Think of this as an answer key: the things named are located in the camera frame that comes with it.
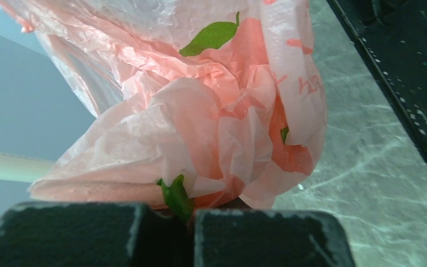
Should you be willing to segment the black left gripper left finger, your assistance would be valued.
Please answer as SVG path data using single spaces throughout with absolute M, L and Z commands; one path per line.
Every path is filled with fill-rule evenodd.
M 140 203 L 12 206 L 0 218 L 0 266 L 191 266 L 186 226 Z

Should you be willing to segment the pink peach-print plastic bag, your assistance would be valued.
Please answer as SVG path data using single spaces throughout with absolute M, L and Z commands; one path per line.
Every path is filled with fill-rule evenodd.
M 252 207 L 304 181 L 327 128 L 308 1 L 0 1 L 95 121 L 29 187 L 46 201 Z

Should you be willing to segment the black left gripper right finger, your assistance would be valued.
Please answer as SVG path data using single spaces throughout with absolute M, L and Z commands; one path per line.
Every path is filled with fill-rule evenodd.
M 355 266 L 346 232 L 322 211 L 198 210 L 194 266 Z

